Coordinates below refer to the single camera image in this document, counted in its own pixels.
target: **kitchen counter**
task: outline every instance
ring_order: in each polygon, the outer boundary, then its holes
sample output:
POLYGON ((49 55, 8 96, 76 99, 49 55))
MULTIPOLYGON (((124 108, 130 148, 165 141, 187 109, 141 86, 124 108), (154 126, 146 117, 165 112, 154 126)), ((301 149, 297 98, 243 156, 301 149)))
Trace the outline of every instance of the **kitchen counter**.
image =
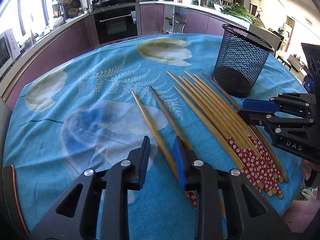
POLYGON ((11 83, 12 79, 16 76, 16 74, 20 71, 20 69, 48 42, 50 42, 52 39, 56 38, 60 34, 63 33, 64 30, 69 28, 71 25, 75 24, 76 22, 84 19, 89 14, 82 14, 72 20, 69 20, 65 24, 53 29, 50 31, 46 36, 41 38, 39 41, 37 41, 34 45, 32 45, 30 48, 26 50, 26 52, 23 55, 20 55, 20 57, 13 63, 13 65, 9 68, 9 71, 6 71, 4 73, 4 78, 0 81, 0 96, 4 94, 5 90, 11 83))
POLYGON ((198 5, 187 4, 187 3, 179 3, 179 2, 167 2, 167 1, 148 1, 148 2, 140 2, 140 4, 141 5, 143 5, 143 4, 166 4, 166 5, 173 5, 173 6, 189 8, 192 10, 196 10, 196 11, 200 11, 200 12, 204 12, 204 13, 216 16, 218 18, 228 20, 230 22, 233 22, 237 25, 242 26, 243 28, 245 28, 247 30, 249 30, 250 25, 251 25, 250 23, 248 23, 244 20, 241 20, 241 19, 234 17, 232 15, 222 13, 222 12, 217 11, 216 9, 210 8, 210 7, 198 6, 198 5))

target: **window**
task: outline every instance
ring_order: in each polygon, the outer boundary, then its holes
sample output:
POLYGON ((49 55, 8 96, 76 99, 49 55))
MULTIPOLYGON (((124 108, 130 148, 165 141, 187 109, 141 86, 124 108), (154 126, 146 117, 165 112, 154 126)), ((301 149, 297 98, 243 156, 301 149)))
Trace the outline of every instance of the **window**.
POLYGON ((4 0, 0 6, 0 33, 12 28, 22 44, 31 31, 40 34, 53 17, 51 0, 4 0))

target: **blue gripper pad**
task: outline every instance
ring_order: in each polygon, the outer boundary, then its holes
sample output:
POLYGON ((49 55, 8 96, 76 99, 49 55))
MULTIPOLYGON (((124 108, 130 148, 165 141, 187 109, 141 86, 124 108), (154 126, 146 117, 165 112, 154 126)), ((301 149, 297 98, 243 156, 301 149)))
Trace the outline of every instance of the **blue gripper pad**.
POLYGON ((146 180, 147 167, 150 155, 150 138, 148 136, 144 137, 139 154, 142 154, 141 163, 139 166, 139 186, 140 189, 142 189, 146 180))
POLYGON ((263 101, 263 100, 253 100, 246 99, 243 102, 243 108, 245 110, 258 111, 258 112, 269 112, 275 113, 280 111, 280 107, 277 106, 272 101, 263 101))
POLYGON ((178 172, 180 185, 182 186, 183 190, 186 190, 186 177, 185 177, 186 168, 182 158, 182 151, 183 151, 183 148, 182 148, 181 140, 179 136, 177 136, 174 139, 173 152, 174 152, 174 158, 177 165, 177 172, 178 172))

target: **blue tablecloth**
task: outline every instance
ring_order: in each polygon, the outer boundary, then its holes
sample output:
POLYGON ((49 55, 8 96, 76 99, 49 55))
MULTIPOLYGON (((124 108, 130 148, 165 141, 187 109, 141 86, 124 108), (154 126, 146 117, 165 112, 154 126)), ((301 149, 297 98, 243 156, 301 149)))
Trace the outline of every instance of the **blue tablecloth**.
MULTIPOLYGON (((151 138, 146 182, 128 193, 130 238, 193 239, 196 212, 152 138, 131 95, 146 105, 169 149, 175 134, 149 91, 159 93, 197 155, 214 168, 234 163, 172 86, 166 74, 211 74, 222 37, 166 35, 106 46, 77 57, 25 86, 12 114, 4 166, 17 171, 21 209, 31 230, 70 183, 87 168, 110 168, 151 138)), ((249 98, 268 100, 279 92, 304 93, 295 77, 273 56, 249 98)), ((244 99, 236 98, 241 104, 244 99)), ((274 149, 290 183, 284 199, 268 197, 283 214, 302 182, 301 159, 274 149)))

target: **metal screw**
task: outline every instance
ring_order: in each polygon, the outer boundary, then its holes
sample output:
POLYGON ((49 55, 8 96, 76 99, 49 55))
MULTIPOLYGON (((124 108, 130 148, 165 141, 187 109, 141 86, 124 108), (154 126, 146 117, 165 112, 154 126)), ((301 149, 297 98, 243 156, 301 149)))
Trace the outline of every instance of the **metal screw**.
POLYGON ((87 169, 87 170, 84 171, 83 174, 84 174, 85 176, 91 176, 91 175, 93 175, 93 170, 92 170, 92 169, 87 169))
POLYGON ((201 167, 201 166, 203 166, 203 161, 201 161, 201 160, 195 160, 194 162, 193 162, 193 165, 194 166, 197 166, 197 167, 201 167))
POLYGON ((129 161, 129 160, 123 160, 122 162, 121 162, 121 166, 124 166, 124 167, 127 167, 127 166, 129 166, 131 164, 131 161, 129 161))
POLYGON ((240 171, 237 170, 237 169, 231 170, 230 173, 231 173, 232 176, 239 176, 240 175, 240 171))

